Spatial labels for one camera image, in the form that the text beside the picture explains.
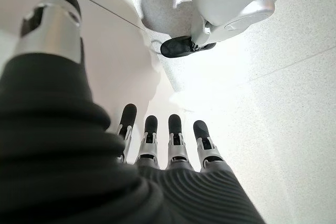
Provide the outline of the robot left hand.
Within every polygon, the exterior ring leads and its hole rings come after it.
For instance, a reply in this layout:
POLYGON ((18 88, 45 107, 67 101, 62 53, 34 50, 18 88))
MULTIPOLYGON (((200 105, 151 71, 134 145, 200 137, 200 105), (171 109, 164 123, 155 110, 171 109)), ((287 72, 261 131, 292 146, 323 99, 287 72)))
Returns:
POLYGON ((1 74, 1 223, 263 223, 204 121, 193 130, 201 170, 169 117, 169 161, 157 159, 157 118, 126 163, 136 106, 116 133, 94 103, 77 0, 42 0, 23 18, 1 74))

